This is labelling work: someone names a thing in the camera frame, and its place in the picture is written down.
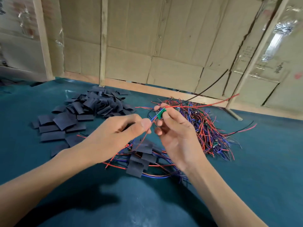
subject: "blue table surface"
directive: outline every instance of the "blue table surface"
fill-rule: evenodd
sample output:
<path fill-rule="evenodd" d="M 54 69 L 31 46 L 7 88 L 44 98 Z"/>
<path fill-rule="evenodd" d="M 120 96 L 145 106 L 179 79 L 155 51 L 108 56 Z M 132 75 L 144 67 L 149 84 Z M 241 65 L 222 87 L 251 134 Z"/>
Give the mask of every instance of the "blue table surface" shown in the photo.
<path fill-rule="evenodd" d="M 40 143 L 30 122 L 91 86 L 57 79 L 35 87 L 10 86 L 12 94 L 0 94 L 1 184 L 47 162 L 52 148 L 63 142 Z M 151 101 L 158 99 L 165 100 L 131 92 L 125 102 L 151 107 Z M 237 121 L 222 109 L 208 110 L 217 117 L 216 126 L 227 132 L 258 123 L 233 135 L 242 145 L 242 149 L 232 146 L 235 161 L 208 157 L 226 183 L 269 226 L 302 226 L 303 122 L 241 111 L 236 112 L 243 121 Z M 141 117 L 147 112 L 136 111 Z M 85 132 L 91 133 L 103 121 L 87 122 Z M 148 139 L 161 145 L 155 134 Z M 60 185 L 18 226 L 216 226 L 190 185 L 173 179 L 139 179 L 104 166 L 90 167 Z"/>

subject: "forearm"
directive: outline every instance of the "forearm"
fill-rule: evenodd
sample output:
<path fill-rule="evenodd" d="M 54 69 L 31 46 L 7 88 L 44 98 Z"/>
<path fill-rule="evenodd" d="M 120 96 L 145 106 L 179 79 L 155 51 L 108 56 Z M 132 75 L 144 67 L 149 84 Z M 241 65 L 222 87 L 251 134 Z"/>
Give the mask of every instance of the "forearm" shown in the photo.
<path fill-rule="evenodd" d="M 191 168 L 187 175 L 218 226 L 267 226 L 225 183 L 208 161 Z"/>
<path fill-rule="evenodd" d="M 0 186 L 1 226 L 14 226 L 61 183 L 91 166 L 76 149 L 66 149 L 47 163 Z"/>

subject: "person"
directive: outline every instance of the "person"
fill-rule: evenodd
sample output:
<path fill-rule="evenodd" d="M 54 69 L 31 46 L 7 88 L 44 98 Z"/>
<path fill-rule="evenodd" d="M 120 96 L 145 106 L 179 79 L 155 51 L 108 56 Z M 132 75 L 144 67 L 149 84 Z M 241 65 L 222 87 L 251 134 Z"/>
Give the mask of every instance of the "person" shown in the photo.
<path fill-rule="evenodd" d="M 162 103 L 154 110 L 167 106 Z M 155 133 L 174 164 L 188 176 L 216 224 L 267 226 L 206 159 L 193 125 L 173 108 L 167 108 L 162 117 L 156 121 Z M 134 124 L 123 131 L 130 123 Z M 45 164 L 1 185 L 0 225 L 14 226 L 54 188 L 85 168 L 110 159 L 145 131 L 151 133 L 151 125 L 149 119 L 137 114 L 110 117 L 78 145 L 62 150 Z"/>

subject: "hand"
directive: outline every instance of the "hand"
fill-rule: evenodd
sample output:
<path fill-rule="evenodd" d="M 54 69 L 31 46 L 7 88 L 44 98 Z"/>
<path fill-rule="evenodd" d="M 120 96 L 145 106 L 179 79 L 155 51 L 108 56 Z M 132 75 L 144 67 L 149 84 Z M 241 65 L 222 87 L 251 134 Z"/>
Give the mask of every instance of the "hand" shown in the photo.
<path fill-rule="evenodd" d="M 130 123 L 135 124 L 123 131 Z M 92 164 L 101 163 L 145 131 L 150 134 L 151 125 L 149 119 L 142 119 L 138 114 L 109 117 L 85 140 L 72 148 L 78 150 Z"/>
<path fill-rule="evenodd" d="M 169 107 L 162 103 L 154 110 Z M 173 107 L 166 108 L 163 119 L 157 120 L 155 133 L 160 137 L 166 152 L 176 166 L 183 172 L 189 167 L 206 161 L 205 154 L 198 141 L 194 126 Z"/>

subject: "person's left hand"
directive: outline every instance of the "person's left hand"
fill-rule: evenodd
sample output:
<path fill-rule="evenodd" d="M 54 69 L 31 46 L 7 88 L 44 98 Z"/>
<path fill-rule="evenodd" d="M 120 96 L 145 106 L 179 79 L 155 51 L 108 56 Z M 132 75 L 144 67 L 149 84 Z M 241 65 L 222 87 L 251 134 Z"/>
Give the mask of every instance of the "person's left hand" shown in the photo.
<path fill-rule="evenodd" d="M 123 131 L 130 123 L 134 124 Z M 110 159 L 123 149 L 128 142 L 145 131 L 150 134 L 151 125 L 149 119 L 142 119 L 138 114 L 109 117 L 85 140 L 72 147 L 72 149 L 92 164 L 101 163 Z"/>

